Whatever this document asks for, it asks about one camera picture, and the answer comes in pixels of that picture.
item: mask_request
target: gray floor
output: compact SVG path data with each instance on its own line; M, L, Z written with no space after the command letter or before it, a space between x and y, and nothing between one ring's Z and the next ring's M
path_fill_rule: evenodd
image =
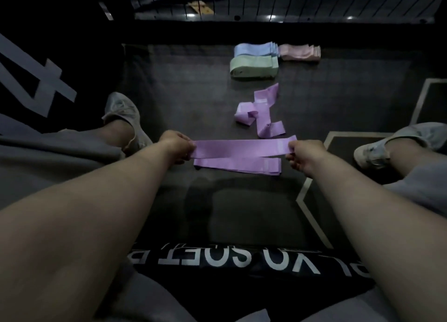
M256 139L255 125L234 122L237 105L279 82L272 121L283 121L286 136L324 140L334 130L393 132L408 125L424 80L437 77L420 52L323 48L319 64L281 62L274 81L234 81L232 53L232 46L128 49L120 91L137 104L154 140L166 129L196 140ZM323 248L295 202L304 176L285 161L282 170L269 177L174 167L140 239ZM316 217L318 210L311 208Z

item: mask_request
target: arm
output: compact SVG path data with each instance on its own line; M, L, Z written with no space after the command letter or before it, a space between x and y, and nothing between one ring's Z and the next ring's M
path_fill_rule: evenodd
M0 212L0 320L89 320L146 221L167 169L194 149L156 144Z
M320 141L294 141L291 166L319 185L366 267L405 321L447 316L447 220L355 170Z

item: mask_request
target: pink resistance band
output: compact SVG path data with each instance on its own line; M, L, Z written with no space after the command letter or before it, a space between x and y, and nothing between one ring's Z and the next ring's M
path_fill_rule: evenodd
M276 102L278 86L276 83L267 89L255 91L254 102L241 102L237 106L235 120L246 125L251 125L256 120L260 138L272 138L286 132L282 121L272 123L270 120L270 107Z
M292 150L288 144L296 140L277 138L271 140L215 140L195 141L196 149L191 157L199 167L224 169L242 173L279 175L281 159L267 156L285 155Z

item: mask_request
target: white sneaker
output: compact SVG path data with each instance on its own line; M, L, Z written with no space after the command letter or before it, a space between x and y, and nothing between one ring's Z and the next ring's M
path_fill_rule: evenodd
M118 116L133 127L135 136L123 150L133 154L152 144L151 139L141 129L140 115L136 105L126 95L117 92L111 93L105 104L104 113L105 115L102 117L104 124L111 117Z
M447 141L447 124L426 122L399 129L383 140L365 144L354 151L354 160L362 169L381 169L389 164L390 154L385 143L395 138L412 138L422 147L436 151Z

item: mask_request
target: gray shorts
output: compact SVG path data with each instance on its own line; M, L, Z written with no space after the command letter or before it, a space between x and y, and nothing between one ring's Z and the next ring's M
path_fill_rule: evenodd
M63 131L31 136L0 137L0 208L19 199L124 158L117 147L105 144L89 132ZM447 217L447 157L418 166L403 180L385 187ZM107 320L116 316L139 316L138 320L194 321L191 315L162 286L127 270L126 290L114 303ZM151 304L141 297L157 297ZM169 319L159 319L161 308ZM339 302L310 316L306 322L398 321L394 310L377 288Z

